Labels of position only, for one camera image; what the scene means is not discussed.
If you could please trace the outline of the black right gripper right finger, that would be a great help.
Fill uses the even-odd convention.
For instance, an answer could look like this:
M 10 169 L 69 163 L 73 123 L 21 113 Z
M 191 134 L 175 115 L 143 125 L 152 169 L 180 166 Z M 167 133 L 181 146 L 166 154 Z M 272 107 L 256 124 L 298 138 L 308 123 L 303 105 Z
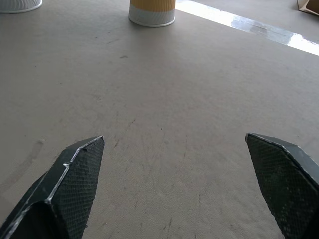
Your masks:
M 319 165 L 298 145 L 245 136 L 259 188 L 285 239 L 319 239 Z

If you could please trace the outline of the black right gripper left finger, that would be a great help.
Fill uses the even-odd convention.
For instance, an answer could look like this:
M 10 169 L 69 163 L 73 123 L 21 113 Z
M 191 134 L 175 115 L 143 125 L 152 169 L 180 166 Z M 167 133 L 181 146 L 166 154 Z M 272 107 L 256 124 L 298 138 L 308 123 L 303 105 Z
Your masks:
M 66 147 L 0 226 L 0 239 L 81 239 L 95 199 L 104 138 Z

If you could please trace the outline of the brown cardboard box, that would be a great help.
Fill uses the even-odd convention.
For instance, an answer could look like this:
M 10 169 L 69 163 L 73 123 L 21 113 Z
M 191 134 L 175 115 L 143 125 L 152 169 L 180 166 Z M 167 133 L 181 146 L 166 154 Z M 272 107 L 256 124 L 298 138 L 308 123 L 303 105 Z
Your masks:
M 319 0 L 297 0 L 300 11 L 319 15 Z

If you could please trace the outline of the white ribbed paper cup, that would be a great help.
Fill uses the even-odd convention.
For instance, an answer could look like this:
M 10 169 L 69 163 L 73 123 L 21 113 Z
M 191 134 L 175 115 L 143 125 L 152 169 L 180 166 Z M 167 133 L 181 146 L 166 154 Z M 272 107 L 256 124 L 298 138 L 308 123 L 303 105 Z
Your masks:
M 28 12 L 39 8 L 42 3 L 42 0 L 0 0 L 0 13 Z

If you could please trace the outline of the yellow and white paper cup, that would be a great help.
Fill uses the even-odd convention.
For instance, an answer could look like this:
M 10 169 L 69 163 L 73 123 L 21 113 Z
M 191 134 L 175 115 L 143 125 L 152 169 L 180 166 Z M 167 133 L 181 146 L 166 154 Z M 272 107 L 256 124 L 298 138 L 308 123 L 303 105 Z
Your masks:
M 129 20 L 146 27 L 164 27 L 175 21 L 176 0 L 130 0 Z

